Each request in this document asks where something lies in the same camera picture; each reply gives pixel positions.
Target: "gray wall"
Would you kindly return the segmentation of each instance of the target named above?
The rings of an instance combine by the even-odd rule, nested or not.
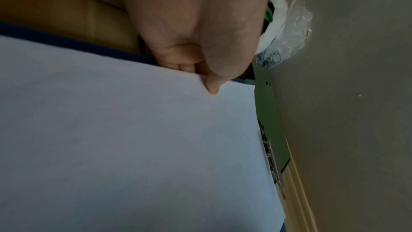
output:
[[[410,231],[411,0],[308,9],[311,42],[272,77],[319,231]]]

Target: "paper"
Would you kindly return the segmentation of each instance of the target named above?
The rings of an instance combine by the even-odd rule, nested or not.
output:
[[[0,48],[0,231],[280,230],[253,86]]]

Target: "clear plastic wrapper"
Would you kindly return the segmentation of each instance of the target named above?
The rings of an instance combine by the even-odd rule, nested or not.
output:
[[[305,1],[288,0],[288,5],[282,32],[263,52],[255,56],[259,66],[271,67],[295,55],[310,38],[313,14],[305,8]]]

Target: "metal ring binder mechanism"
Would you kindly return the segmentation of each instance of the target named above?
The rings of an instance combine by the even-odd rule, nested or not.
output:
[[[263,127],[259,119],[257,120],[257,122],[259,123],[259,128],[261,130],[263,146],[265,147],[265,152],[266,152],[267,160],[269,162],[270,172],[272,173],[273,181],[275,182],[275,184],[276,182],[279,183],[279,188],[280,188],[280,192],[282,193],[283,199],[286,199],[285,194],[283,193],[282,174],[279,171],[279,168],[276,164],[275,154],[273,153],[273,150],[272,150],[272,144],[270,143],[270,140],[267,139],[265,135],[265,128]]]

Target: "wooden trim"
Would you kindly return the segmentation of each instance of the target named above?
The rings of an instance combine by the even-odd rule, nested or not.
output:
[[[286,231],[318,232],[315,217],[309,206],[309,202],[306,197],[292,154],[291,161],[282,173],[282,178],[285,184],[283,191],[285,193],[286,200],[284,200],[281,196],[280,200],[286,216]],[[278,194],[281,195],[278,185],[276,186],[276,189],[278,190]]]

